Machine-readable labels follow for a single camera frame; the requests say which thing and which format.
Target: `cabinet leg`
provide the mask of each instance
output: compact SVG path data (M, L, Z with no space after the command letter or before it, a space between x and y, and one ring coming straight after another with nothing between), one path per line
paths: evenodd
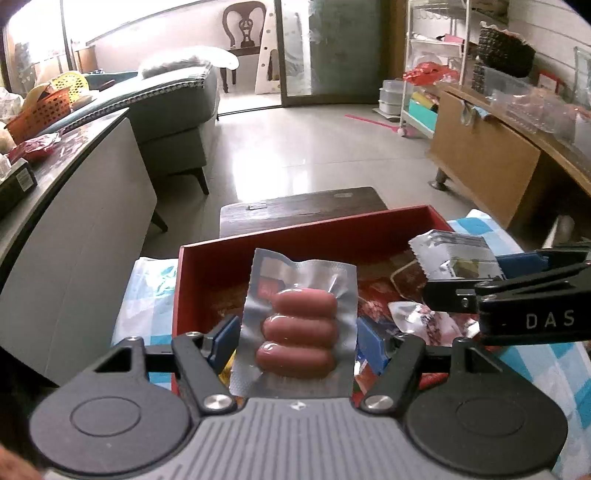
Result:
M445 192L449 189L449 187L445 185L445 182L448 178L449 177L445 175L445 172L442 169L438 168L437 175L435 175L435 180L431 180L429 182L429 186L431 186L431 188L434 188L435 190L441 190L442 192Z

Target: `teal box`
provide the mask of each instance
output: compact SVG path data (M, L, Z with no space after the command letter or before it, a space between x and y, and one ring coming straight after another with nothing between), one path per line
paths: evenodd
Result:
M420 103L411 99L408 104L408 113L425 125L429 130L435 130L435 124L437 123L437 114L435 112L432 112Z

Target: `blue checkered cloth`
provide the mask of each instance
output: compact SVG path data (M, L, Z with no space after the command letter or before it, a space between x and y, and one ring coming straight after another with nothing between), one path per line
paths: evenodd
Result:
M478 210L472 210L466 218L448 223L457 232L483 237L497 257L523 252L490 216ZM512 346L504 349L499 357L552 398L566 415L569 435L553 474L562 480L576 480L589 474L591 362L583 344Z
M142 257L135 262L113 332L113 345L132 335L142 337L146 345L172 341L177 265L177 258ZM170 389L171 374L150 373L150 381Z

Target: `white wall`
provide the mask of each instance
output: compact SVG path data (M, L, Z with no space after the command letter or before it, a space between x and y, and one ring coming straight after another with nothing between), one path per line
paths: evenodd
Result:
M96 60L99 68L106 72L137 70L139 64L160 50L208 45L229 49L230 39L222 27L222 14L228 5L236 0L216 0L202 4L179 8L122 27L92 44L95 45ZM263 3L272 5L272 0ZM240 46L242 33L238 28L239 15L228 15L228 26L232 30L236 43ZM254 28L251 37L259 44L263 17L260 9L251 15ZM238 84L240 91L254 89L258 56L240 57Z
M591 51L591 27L562 0L511 0L509 29L536 49L535 63L574 85L574 48Z

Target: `wooden table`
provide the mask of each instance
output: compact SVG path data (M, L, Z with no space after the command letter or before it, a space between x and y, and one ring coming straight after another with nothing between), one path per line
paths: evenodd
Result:
M234 203L220 211L220 238L382 210L388 208L372 187Z

